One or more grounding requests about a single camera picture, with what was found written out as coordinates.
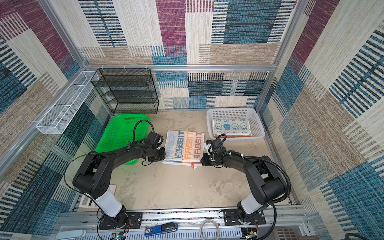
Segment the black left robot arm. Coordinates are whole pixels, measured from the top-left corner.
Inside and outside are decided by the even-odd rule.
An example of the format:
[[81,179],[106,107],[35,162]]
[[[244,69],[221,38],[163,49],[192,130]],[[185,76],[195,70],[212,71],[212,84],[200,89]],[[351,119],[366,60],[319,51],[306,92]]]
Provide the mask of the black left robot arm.
[[113,170],[132,160],[164,160],[163,140],[163,136],[150,132],[145,139],[128,143],[123,148],[104,153],[90,152],[75,174],[73,186],[94,200],[106,216],[117,218],[125,210],[109,190]]

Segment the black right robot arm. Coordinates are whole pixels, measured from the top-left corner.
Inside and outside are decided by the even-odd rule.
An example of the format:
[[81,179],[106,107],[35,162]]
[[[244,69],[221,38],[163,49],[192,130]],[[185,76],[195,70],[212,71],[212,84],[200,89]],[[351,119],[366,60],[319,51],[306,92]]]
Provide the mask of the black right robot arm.
[[251,223],[264,209],[289,197],[292,184],[285,170],[269,157],[245,156],[233,150],[226,150],[224,140],[207,140],[207,153],[203,154],[203,166],[235,169],[245,174],[250,195],[237,205],[241,224]]

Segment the orange bunny pattern towel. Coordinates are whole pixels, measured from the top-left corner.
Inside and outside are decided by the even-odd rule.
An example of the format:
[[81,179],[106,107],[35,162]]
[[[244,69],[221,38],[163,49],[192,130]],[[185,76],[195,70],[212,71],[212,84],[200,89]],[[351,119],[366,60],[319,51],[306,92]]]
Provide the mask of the orange bunny pattern towel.
[[226,133],[222,133],[223,135],[226,135],[228,138],[250,138],[252,137],[252,134],[250,133],[245,133],[245,134],[226,134]]

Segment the green plastic laundry basket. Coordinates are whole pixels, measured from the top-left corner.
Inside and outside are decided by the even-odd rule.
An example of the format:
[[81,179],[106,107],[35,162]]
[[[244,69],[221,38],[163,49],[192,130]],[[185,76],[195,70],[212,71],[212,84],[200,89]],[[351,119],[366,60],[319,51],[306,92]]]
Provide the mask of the green plastic laundry basket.
[[143,114],[120,114],[112,118],[103,133],[95,152],[104,153],[126,149],[134,140],[145,139],[148,135],[150,118]]

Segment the blue patterned towel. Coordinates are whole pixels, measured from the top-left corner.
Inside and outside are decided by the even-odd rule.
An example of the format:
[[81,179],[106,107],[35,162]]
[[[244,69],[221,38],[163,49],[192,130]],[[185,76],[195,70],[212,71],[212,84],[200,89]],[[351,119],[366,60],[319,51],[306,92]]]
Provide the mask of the blue patterned towel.
[[251,133],[250,123],[247,119],[213,119],[213,134],[245,134]]

